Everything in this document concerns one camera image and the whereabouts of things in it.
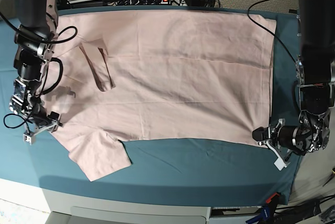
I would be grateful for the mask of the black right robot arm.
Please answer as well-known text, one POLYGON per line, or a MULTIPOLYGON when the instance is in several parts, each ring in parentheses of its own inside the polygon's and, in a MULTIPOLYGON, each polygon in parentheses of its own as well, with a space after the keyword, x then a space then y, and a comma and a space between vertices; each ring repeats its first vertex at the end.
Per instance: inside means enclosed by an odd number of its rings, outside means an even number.
POLYGON ((14 81, 14 94, 9 108, 13 115, 23 119, 24 137, 34 137, 43 131, 54 131, 60 116, 48 114, 41 96, 45 89, 49 63, 54 62, 53 49, 58 40, 57 0, 15 0, 20 26, 14 28, 14 42, 18 46, 14 68, 18 76, 14 81))

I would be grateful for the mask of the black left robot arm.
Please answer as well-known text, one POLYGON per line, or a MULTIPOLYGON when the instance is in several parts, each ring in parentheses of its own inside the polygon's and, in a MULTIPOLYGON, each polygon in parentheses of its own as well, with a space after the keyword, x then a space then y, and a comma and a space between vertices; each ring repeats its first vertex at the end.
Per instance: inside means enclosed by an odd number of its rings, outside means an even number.
POLYGON ((300 54, 295 86, 299 89, 299 124, 253 130, 259 145, 274 151, 287 148, 305 155, 325 148, 329 141, 330 113, 334 107, 334 0, 298 0, 300 54))

